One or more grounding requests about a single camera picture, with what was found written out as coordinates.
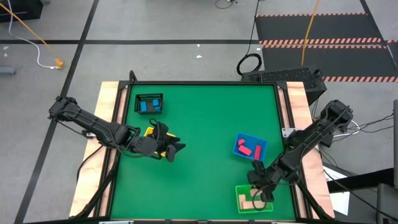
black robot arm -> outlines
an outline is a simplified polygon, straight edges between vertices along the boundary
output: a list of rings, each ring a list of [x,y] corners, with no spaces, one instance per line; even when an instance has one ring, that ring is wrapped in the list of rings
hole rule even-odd
[[[263,202],[273,202],[273,191],[281,179],[297,184],[304,197],[320,218],[330,218],[317,204],[299,174],[302,158],[322,139],[333,135],[337,129],[344,129],[353,119],[352,110],[339,100],[329,102],[321,112],[321,118],[303,131],[293,131],[285,142],[285,151],[267,168],[259,161],[252,163],[254,170],[248,172],[248,181],[261,191]]]
[[[49,119],[56,122],[72,121],[95,134],[100,144],[116,148],[128,157],[149,156],[161,159],[161,154],[164,154],[170,162],[173,162],[175,154],[185,147],[185,144],[178,143],[179,138],[167,135],[169,128],[155,119],[150,120],[154,132],[148,136],[139,136],[141,131],[139,128],[107,122],[81,109],[72,97],[58,96],[49,113]]]

wooden table edge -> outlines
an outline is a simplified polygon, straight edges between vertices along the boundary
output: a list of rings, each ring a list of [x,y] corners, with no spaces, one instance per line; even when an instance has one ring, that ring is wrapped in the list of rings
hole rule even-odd
[[[118,92],[119,82],[103,82],[98,95],[98,101],[95,109],[95,115],[106,120],[111,121],[113,110],[116,101],[116,95]],[[302,82],[288,82],[287,92],[289,94],[290,105],[292,108],[293,119],[295,127],[298,129],[305,129],[307,126],[312,124],[312,117],[310,109],[307,103],[307,97],[305,94],[304,86]],[[118,111],[117,122],[121,122],[124,109],[124,99],[126,97],[127,90],[123,89],[120,107]],[[284,117],[285,126],[289,126],[287,119],[287,110],[284,101],[283,91],[279,90],[280,103],[282,107],[282,116]],[[83,160],[89,156],[96,148],[100,145],[96,139],[90,139],[87,142],[85,155]],[[105,150],[101,150],[97,155],[93,156],[81,169],[80,178],[76,185],[75,196],[73,198],[70,216],[76,215],[80,212],[87,202],[91,199],[92,195],[98,188],[100,182],[100,175],[102,171],[102,165],[104,161]],[[113,162],[114,152],[111,154],[110,164]],[[303,159],[303,169],[305,174],[305,180],[307,187],[315,200],[323,207],[323,209],[330,216],[334,217],[333,207],[331,205],[331,199],[329,190],[326,184],[326,177],[323,173],[323,164],[319,152],[313,149]],[[303,201],[303,195],[301,194],[298,187],[296,187],[298,208],[301,217],[306,217],[305,204]],[[105,215],[106,206],[108,201],[109,186],[105,191],[102,199],[100,215]]]

concrete floor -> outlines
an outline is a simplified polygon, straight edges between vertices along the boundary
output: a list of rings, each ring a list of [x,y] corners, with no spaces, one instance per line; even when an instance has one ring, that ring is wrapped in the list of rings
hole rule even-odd
[[[316,0],[266,0],[260,14],[311,13]],[[113,0],[99,1],[88,39],[90,40],[175,40],[250,38],[256,2],[240,0],[219,10],[215,0]],[[385,39],[398,39],[398,2],[368,0]],[[52,0],[42,18],[27,21],[39,35],[50,40],[80,39],[93,0]],[[319,13],[363,12],[357,0],[322,0]],[[0,24],[0,40],[11,39],[8,24]],[[14,35],[33,39],[19,24]],[[54,45],[67,62],[61,71],[35,63],[31,45],[0,44],[0,66],[13,66],[14,76],[0,77],[0,220],[12,223],[25,193],[50,121],[47,110],[59,95],[76,45]],[[53,64],[44,46],[40,61]],[[257,52],[253,45],[252,52]],[[140,80],[239,80],[236,64],[247,45],[85,45],[68,95],[93,112],[102,81],[126,80],[133,69]],[[253,67],[249,61],[245,67]],[[367,123],[392,113],[398,96],[396,83],[327,83],[317,111],[327,102],[340,99],[351,105],[354,120]],[[391,121],[370,129],[391,125]],[[75,191],[76,170],[86,141],[57,126],[25,222],[68,217]],[[328,152],[340,167],[354,173],[392,166],[392,130],[360,133],[334,144]]]

green table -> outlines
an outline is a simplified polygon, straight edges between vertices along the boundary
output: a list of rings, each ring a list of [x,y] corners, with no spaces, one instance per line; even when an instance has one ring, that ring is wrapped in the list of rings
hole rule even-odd
[[[136,94],[163,93],[162,114],[134,112]],[[120,158],[112,219],[294,220],[289,186],[279,185],[273,212],[239,214],[235,186],[248,184],[251,161],[232,153],[238,133],[268,141],[265,166],[283,151],[275,85],[134,85],[126,124],[165,123],[186,148],[174,163]]]

black container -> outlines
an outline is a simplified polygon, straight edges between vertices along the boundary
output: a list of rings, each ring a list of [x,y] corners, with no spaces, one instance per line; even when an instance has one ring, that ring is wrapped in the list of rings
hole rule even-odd
[[[159,100],[160,110],[156,111],[152,100]],[[147,111],[140,111],[141,102],[147,103]],[[139,114],[160,114],[163,111],[163,93],[136,95],[134,112]]]

